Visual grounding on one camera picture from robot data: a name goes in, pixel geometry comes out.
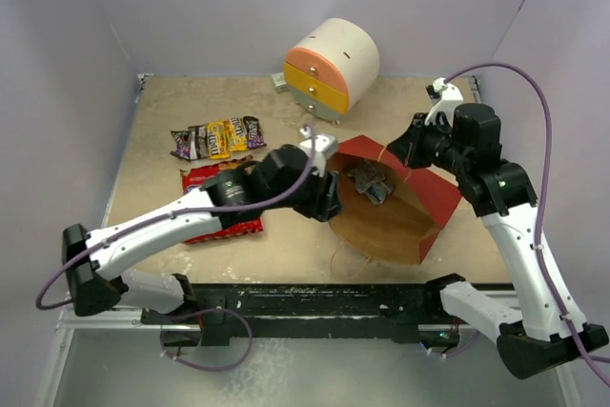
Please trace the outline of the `grey wrapper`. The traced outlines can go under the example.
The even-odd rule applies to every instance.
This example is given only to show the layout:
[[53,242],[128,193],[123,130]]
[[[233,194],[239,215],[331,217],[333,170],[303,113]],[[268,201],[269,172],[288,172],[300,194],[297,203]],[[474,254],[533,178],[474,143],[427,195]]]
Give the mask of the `grey wrapper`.
[[368,160],[363,160],[348,169],[346,175],[354,180],[358,193],[365,193],[373,185],[385,179],[385,174]]

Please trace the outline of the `red brown paper bag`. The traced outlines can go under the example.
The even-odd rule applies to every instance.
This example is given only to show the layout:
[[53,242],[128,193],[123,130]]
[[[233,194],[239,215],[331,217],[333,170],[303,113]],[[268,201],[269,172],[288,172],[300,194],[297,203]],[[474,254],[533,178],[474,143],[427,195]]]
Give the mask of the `red brown paper bag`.
[[[374,204],[350,175],[372,166],[391,192]],[[331,255],[332,279],[358,283],[423,283],[433,276],[423,262],[453,216],[461,195],[455,185],[427,170],[412,170],[380,143],[359,135],[339,144],[328,168],[339,172],[343,213],[330,222],[340,239]]]

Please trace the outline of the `purple candy packet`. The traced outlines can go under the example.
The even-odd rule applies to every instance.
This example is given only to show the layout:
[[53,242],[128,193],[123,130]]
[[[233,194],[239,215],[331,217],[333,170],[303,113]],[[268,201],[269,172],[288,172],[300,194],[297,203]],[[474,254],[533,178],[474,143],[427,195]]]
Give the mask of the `purple candy packet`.
[[175,145],[171,155],[181,159],[191,160],[191,133],[189,131],[171,131],[171,136]]
[[248,148],[254,150],[266,147],[267,143],[264,139],[259,119],[254,116],[246,115],[243,117],[243,123],[246,128]]

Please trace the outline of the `yellow m&m's packet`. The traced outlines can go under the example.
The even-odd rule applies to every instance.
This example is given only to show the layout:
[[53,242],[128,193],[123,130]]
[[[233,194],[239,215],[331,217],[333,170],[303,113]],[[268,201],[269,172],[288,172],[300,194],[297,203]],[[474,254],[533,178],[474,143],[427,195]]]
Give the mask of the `yellow m&m's packet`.
[[243,120],[240,117],[225,119],[225,130],[232,153],[248,150],[248,136]]
[[206,142],[211,160],[228,159],[231,156],[225,122],[222,119],[206,126]]

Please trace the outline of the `brown purple candy wrapper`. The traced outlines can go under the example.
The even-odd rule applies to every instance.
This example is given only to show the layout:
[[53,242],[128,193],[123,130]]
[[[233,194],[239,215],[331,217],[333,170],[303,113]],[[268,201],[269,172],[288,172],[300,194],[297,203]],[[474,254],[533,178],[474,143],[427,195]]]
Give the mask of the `brown purple candy wrapper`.
[[189,160],[195,161],[209,157],[207,143],[208,124],[189,127]]

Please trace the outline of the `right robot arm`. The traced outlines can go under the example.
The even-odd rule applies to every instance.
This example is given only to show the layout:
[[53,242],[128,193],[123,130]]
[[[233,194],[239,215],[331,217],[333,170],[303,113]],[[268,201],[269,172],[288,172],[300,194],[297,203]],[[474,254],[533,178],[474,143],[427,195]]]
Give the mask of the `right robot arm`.
[[507,370],[527,379],[587,357],[605,346],[603,326],[587,320],[563,282],[543,234],[541,205],[527,172],[501,156],[501,121],[482,104],[461,104],[451,118],[418,112],[387,150],[412,170],[436,166],[451,173],[495,241],[511,276],[514,310],[459,275],[429,282],[424,312],[434,322],[458,317],[493,341]]

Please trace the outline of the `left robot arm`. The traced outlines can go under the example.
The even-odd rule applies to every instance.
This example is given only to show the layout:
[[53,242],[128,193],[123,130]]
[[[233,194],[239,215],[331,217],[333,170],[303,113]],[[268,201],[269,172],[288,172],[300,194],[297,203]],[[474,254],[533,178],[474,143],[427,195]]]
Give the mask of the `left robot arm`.
[[326,169],[336,150],[336,143],[324,135],[314,142],[284,145],[125,223],[90,232],[80,224],[69,227],[64,255],[76,315],[97,315],[123,305],[152,310],[175,323],[189,321],[197,299],[188,278],[147,274],[135,264],[189,239],[256,220],[271,209],[331,220],[342,210],[338,174]]

